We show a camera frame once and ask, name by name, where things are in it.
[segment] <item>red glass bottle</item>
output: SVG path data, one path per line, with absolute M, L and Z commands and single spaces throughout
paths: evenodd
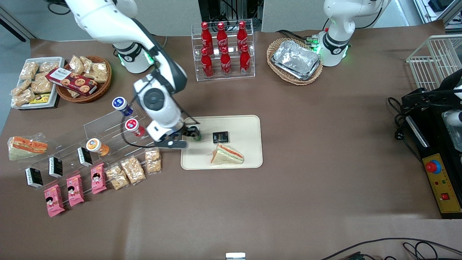
M 245 22 L 239 22 L 239 31 L 237 32 L 237 51 L 240 53 L 243 45 L 247 44 L 247 31 L 245 30 Z
M 204 70 L 205 77 L 210 79 L 213 77 L 213 66 L 212 66 L 212 59 L 207 54 L 207 48 L 202 48 L 202 69 Z
M 249 54 L 249 46 L 247 44 L 242 45 L 241 47 L 241 74 L 248 75 L 250 72 L 250 54 Z
M 224 77 L 231 76 L 231 57 L 228 54 L 228 47 L 223 48 L 223 54 L 220 57 L 221 72 Z
M 223 54 L 225 51 L 228 53 L 228 36 L 226 35 L 225 24 L 223 22 L 218 23 L 217 41 L 220 53 Z
M 204 46 L 204 48 L 207 49 L 208 55 L 213 55 L 212 35 L 210 31 L 208 30 L 207 22 L 202 22 L 201 27 L 202 27 L 202 34 L 201 34 L 202 45 Z

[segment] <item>red button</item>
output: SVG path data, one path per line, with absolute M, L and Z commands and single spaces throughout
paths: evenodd
M 438 170 L 438 166 L 436 165 L 436 163 L 434 163 L 432 161 L 425 164 L 425 168 L 427 168 L 427 171 L 429 171 L 431 173 L 434 173 L 435 171 Z
M 448 199 L 449 199 L 449 194 L 447 194 L 447 193 L 442 193 L 442 194 L 441 194 L 441 199 L 442 199 L 442 200 L 448 200 Z

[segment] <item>white tray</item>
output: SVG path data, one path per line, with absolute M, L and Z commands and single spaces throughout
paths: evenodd
M 24 63 L 26 62 L 37 62 L 39 64 L 42 64 L 44 62 L 59 62 L 59 67 L 63 68 L 64 67 L 64 58 L 63 57 L 42 57 L 42 58 L 32 58 L 32 59 L 27 59 Z M 17 86 L 23 82 L 23 80 L 18 80 Z M 51 93 L 50 93 L 50 98 L 48 99 L 47 103 L 41 103 L 41 104 L 24 104 L 20 107 L 14 107 L 13 106 L 13 100 L 11 100 L 11 107 L 15 109 L 37 109 L 37 108 L 47 108 L 47 107 L 53 107 L 55 105 L 56 98 L 58 96 L 58 92 L 56 91 L 56 84 L 53 84 L 51 87 Z
M 194 142 L 185 137 L 188 147 L 181 150 L 181 167 L 185 170 L 258 168 L 263 164 L 261 148 L 260 119 L 255 115 L 196 117 L 202 134 L 202 140 Z M 212 152 L 217 144 L 213 143 L 213 132 L 229 132 L 229 146 L 244 156 L 242 164 L 212 165 Z

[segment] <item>red emergency stop button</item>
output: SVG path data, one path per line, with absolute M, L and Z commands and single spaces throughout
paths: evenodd
M 431 173 L 438 174 L 441 172 L 441 164 L 437 160 L 431 160 L 425 164 L 425 169 Z
M 447 194 L 447 193 L 442 193 L 442 194 L 441 194 L 441 199 L 442 199 L 442 200 L 448 200 L 448 199 L 449 199 L 449 194 Z

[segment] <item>pink snack package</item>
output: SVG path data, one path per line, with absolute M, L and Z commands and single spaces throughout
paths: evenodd
M 71 207 L 74 205 L 85 202 L 84 200 L 84 191 L 82 189 L 82 179 L 79 175 L 75 175 L 66 180 L 67 183 L 67 193 L 69 196 L 69 204 Z
M 62 205 L 59 185 L 56 184 L 45 190 L 45 200 L 47 201 L 48 216 L 54 217 L 65 210 Z
M 91 192 L 93 194 L 106 190 L 106 178 L 103 170 L 104 163 L 98 164 L 91 168 Z

